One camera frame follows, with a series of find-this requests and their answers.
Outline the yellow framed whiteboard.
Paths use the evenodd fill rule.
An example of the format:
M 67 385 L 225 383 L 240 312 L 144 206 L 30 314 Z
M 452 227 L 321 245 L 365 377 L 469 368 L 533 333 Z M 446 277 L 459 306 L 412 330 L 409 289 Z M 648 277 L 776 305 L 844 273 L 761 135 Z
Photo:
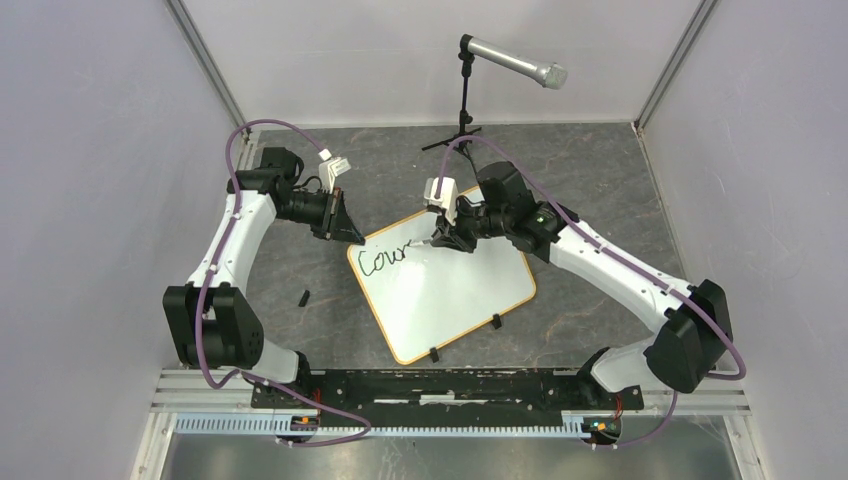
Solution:
M 394 361 L 410 365 L 534 298 L 526 256 L 509 240 L 481 240 L 473 253 L 410 248 L 435 230 L 419 211 L 351 246 L 347 260 Z

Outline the black marker cap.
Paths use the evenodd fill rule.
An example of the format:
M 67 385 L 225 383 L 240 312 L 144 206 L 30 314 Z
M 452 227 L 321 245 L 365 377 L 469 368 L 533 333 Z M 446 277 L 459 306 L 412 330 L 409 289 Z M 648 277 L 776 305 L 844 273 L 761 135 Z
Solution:
M 305 290 L 298 301 L 298 307 L 304 308 L 308 304 L 310 297 L 311 292 L 309 290 Z

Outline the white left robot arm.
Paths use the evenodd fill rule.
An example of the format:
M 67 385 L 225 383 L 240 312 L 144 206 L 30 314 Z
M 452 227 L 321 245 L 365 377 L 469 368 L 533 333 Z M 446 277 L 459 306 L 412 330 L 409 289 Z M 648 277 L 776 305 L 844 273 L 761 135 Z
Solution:
M 314 394 L 304 374 L 303 355 L 267 339 L 245 290 L 260 243 L 277 220 L 306 225 L 319 240 L 362 245 L 365 238 L 345 207 L 338 176 L 350 170 L 344 157 L 328 150 L 314 190 L 300 176 L 303 160 L 284 147 L 262 151 L 260 165 L 237 170 L 227 184 L 222 221 L 198 268 L 170 286 L 163 308 L 180 362 L 190 368 L 232 368 L 275 381 L 275 392 L 290 407 Z

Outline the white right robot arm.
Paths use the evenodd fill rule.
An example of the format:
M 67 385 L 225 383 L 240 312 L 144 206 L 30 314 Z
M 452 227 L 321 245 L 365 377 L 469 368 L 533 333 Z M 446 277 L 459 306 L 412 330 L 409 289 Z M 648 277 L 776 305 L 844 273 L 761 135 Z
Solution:
M 477 183 L 482 198 L 473 201 L 459 194 L 451 178 L 427 180 L 424 204 L 436 216 L 427 245 L 472 254 L 480 241 L 504 238 L 589 282 L 651 333 L 624 347 L 605 347 L 586 361 L 577 382 L 585 405 L 602 408 L 618 392 L 646 381 L 688 394 L 716 377 L 713 369 L 732 341 L 726 294 L 719 285 L 710 280 L 693 285 L 608 242 L 558 202 L 536 199 L 511 162 L 484 167 Z

